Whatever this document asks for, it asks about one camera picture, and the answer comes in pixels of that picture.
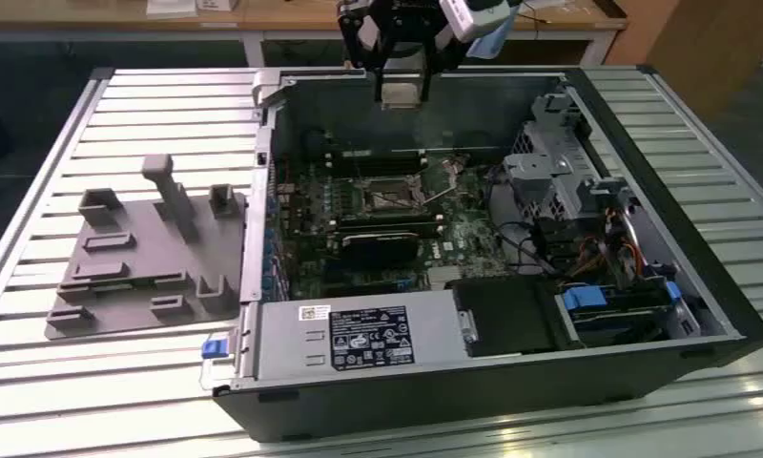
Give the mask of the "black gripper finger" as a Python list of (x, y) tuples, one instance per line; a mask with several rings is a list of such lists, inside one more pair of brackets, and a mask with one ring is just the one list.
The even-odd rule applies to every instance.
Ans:
[(423, 42), (424, 70), (421, 100), (428, 101), (432, 80), (440, 73), (455, 71), (467, 57), (467, 44), (459, 40), (449, 23)]
[(375, 100), (381, 101), (388, 52), (380, 27), (368, 9), (340, 9), (337, 23), (352, 65), (373, 75)]

